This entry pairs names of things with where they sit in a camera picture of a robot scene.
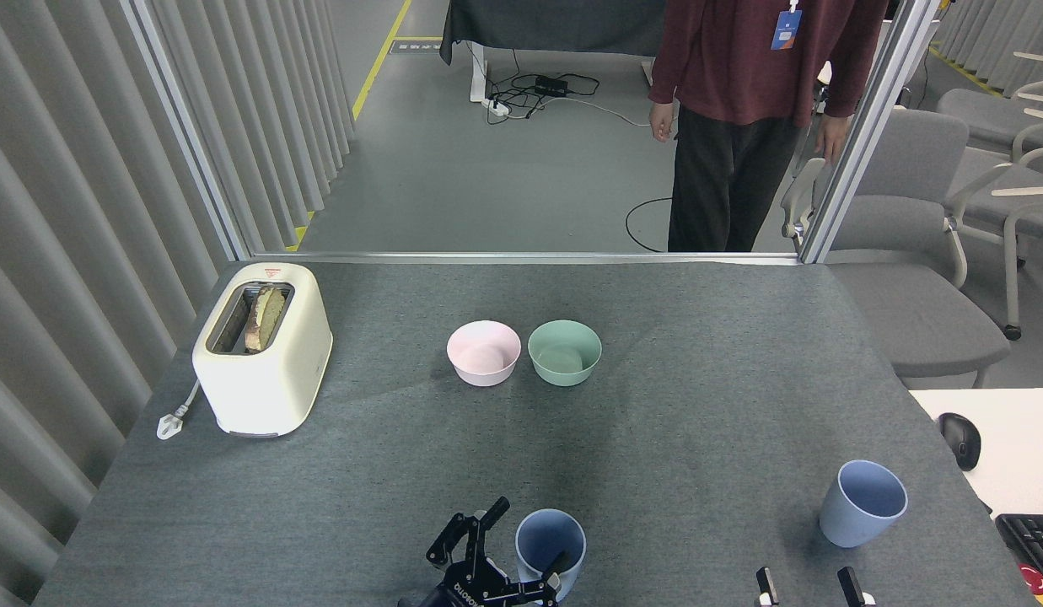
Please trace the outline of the person's left hand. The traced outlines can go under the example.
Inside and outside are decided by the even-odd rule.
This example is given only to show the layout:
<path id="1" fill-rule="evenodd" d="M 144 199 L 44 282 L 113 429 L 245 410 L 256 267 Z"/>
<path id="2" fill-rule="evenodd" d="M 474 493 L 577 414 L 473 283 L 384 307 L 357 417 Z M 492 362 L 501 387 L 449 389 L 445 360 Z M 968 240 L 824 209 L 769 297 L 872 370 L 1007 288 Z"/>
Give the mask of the person's left hand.
<path id="1" fill-rule="evenodd" d="M 834 165 L 847 141 L 852 115 L 832 116 L 823 114 L 815 136 L 815 154 L 825 159 L 825 164 Z"/>

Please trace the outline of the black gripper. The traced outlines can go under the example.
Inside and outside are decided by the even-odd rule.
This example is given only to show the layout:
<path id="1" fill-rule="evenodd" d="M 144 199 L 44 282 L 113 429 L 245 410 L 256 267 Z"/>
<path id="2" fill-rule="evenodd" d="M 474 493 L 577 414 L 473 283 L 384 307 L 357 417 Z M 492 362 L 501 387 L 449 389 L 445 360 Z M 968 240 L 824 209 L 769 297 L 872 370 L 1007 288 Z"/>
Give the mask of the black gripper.
<path id="1" fill-rule="evenodd" d="M 423 599 L 402 597 L 399 606 L 522 606 L 534 602 L 559 606 L 562 573 L 573 557 L 569 550 L 556 553 L 541 570 L 531 567 L 516 551 L 516 579 L 487 558 L 487 531 L 509 508 L 509 500 L 499 496 L 486 511 L 453 515 L 426 551 L 426 560 L 444 572 L 444 580 Z"/>

